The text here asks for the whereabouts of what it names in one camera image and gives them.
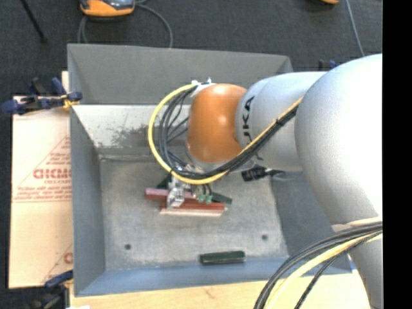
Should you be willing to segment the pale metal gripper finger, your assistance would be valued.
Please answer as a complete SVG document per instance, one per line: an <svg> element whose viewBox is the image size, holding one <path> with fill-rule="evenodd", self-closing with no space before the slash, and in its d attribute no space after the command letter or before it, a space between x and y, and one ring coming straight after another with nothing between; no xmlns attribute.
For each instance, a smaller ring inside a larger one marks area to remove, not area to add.
<svg viewBox="0 0 412 309"><path fill-rule="evenodd" d="M166 197L166 207L174 209L180 207L184 201L184 190L179 187L173 187Z"/></svg>

